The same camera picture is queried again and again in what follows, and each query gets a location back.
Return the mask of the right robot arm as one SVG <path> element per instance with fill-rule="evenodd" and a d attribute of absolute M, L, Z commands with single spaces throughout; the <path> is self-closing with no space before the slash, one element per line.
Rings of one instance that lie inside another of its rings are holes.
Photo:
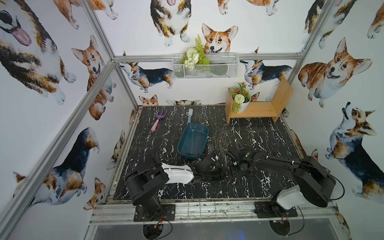
<path fill-rule="evenodd" d="M 336 185 L 336 178 L 312 156 L 285 159 L 245 148 L 233 148 L 226 152 L 226 157 L 233 163 L 230 170 L 234 177 L 264 171 L 296 182 L 293 187 L 281 190 L 273 196 L 270 209 L 277 216 L 307 203 L 321 208 L 327 207 Z"/>

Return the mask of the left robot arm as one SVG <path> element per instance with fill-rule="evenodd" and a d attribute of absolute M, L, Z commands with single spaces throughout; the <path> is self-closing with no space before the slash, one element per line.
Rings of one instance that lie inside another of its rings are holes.
<path fill-rule="evenodd" d="M 217 155 L 208 154 L 187 165 L 173 166 L 158 158 L 151 158 L 128 173 L 124 187 L 127 188 L 134 206 L 141 206 L 148 216 L 156 216 L 163 211 L 157 192 L 166 184 L 188 185 L 225 178 L 218 160 Z"/>

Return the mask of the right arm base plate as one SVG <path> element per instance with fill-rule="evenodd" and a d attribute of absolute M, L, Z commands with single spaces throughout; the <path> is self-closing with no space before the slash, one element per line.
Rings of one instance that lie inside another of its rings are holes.
<path fill-rule="evenodd" d="M 275 202 L 255 202 L 255 214 L 258 218 L 282 218 L 282 217 L 297 217 L 298 213 L 295 207 L 289 210 L 284 209 Z"/>

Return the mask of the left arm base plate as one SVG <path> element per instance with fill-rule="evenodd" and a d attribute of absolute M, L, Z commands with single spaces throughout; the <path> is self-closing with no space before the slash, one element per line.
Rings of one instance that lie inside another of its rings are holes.
<path fill-rule="evenodd" d="M 162 219 L 168 221 L 175 220 L 176 205 L 175 204 L 164 204 L 161 205 L 159 210 L 154 213 L 149 213 L 142 206 L 136 206 L 134 222 L 154 222 L 161 221 Z"/>

